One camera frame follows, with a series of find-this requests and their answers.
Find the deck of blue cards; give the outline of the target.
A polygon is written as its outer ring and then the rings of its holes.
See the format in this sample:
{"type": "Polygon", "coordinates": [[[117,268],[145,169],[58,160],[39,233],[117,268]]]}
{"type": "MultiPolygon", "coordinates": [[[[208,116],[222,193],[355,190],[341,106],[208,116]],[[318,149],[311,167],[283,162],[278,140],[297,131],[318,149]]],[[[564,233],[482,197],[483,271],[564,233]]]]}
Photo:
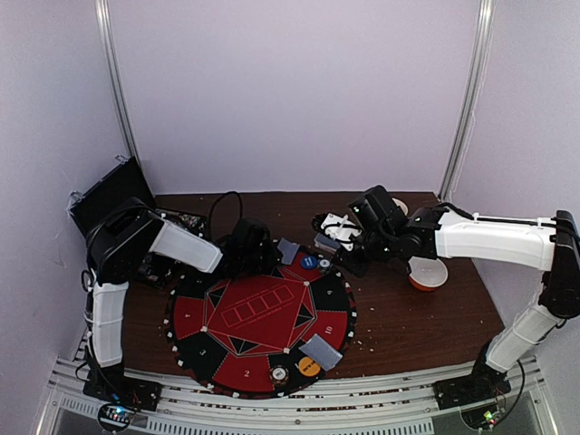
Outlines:
{"type": "Polygon", "coordinates": [[[341,247],[341,244],[329,237],[318,234],[314,238],[314,246],[323,251],[335,253],[341,247]]]}

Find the red poker chip stack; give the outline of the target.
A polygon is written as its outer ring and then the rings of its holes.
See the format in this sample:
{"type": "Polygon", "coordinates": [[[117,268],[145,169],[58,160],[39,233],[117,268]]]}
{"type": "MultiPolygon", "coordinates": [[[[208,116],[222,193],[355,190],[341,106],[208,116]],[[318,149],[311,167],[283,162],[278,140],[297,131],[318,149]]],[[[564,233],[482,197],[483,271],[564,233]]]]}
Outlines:
{"type": "Polygon", "coordinates": [[[270,370],[270,380],[275,386],[286,385],[289,380],[289,370],[278,365],[270,370]]]}

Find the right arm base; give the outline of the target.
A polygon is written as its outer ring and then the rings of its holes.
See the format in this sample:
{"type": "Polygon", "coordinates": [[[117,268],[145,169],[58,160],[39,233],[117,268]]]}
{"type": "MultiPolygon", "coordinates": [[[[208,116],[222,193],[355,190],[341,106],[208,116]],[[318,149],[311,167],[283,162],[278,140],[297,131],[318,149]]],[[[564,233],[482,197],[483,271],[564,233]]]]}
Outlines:
{"type": "Polygon", "coordinates": [[[505,375],[469,374],[437,381],[433,391],[439,409],[446,410],[494,399],[498,393],[511,392],[511,385],[505,375]]]}

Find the blue small blind button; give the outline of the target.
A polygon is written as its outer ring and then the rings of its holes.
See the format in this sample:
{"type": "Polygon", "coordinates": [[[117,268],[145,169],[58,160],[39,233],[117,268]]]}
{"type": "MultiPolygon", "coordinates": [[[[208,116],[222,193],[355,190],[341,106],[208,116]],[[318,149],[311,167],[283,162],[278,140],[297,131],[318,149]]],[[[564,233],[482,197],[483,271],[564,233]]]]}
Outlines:
{"type": "Polygon", "coordinates": [[[315,256],[304,256],[300,260],[300,266],[306,270],[312,270],[317,268],[318,260],[315,256]]]}

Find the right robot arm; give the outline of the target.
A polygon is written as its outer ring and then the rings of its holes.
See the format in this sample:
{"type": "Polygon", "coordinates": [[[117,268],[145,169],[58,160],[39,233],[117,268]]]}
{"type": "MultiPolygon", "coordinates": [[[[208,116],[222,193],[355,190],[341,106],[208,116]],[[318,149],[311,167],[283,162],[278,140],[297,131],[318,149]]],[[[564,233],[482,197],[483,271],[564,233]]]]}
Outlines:
{"type": "Polygon", "coordinates": [[[542,272],[539,294],[513,324],[483,346],[465,393],[485,399],[531,347],[579,315],[579,231],[558,210],[535,219],[486,217],[449,202],[406,216],[381,185],[367,189],[344,217],[326,217],[322,232],[340,244],[335,260],[362,276],[372,261],[475,258],[542,272]]]}

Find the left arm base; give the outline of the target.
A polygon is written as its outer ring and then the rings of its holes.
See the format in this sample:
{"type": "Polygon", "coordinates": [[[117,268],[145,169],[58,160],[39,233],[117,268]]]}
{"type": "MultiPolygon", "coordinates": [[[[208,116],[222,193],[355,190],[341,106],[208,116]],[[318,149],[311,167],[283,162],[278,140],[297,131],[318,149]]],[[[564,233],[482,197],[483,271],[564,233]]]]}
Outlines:
{"type": "Polygon", "coordinates": [[[123,377],[120,382],[114,383],[97,376],[84,383],[82,393],[137,411],[155,411],[161,390],[162,386],[158,382],[123,377]]]}

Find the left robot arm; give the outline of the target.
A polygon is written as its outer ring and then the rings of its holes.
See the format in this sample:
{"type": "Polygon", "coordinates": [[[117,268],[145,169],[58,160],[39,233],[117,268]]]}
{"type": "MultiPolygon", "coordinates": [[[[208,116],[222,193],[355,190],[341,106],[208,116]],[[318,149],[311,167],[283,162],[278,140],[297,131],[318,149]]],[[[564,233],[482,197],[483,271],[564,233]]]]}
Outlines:
{"type": "Polygon", "coordinates": [[[212,218],[192,230],[167,211],[127,199],[86,235],[85,320],[89,364],[96,389],[111,402],[130,395],[124,376],[121,329],[131,280],[149,255],[163,256],[207,275],[238,278],[261,275],[282,260],[269,228],[240,216],[230,234],[212,235],[212,218]]]}

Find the small pile of dealt cards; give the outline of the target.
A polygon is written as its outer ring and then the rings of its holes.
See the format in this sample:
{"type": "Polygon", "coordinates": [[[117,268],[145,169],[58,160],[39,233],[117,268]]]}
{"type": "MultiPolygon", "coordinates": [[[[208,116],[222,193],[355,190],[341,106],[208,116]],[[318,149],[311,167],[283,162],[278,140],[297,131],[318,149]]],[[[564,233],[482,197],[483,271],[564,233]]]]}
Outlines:
{"type": "Polygon", "coordinates": [[[335,350],[325,339],[318,334],[314,334],[299,350],[310,357],[323,370],[330,371],[343,358],[343,355],[335,350]]]}

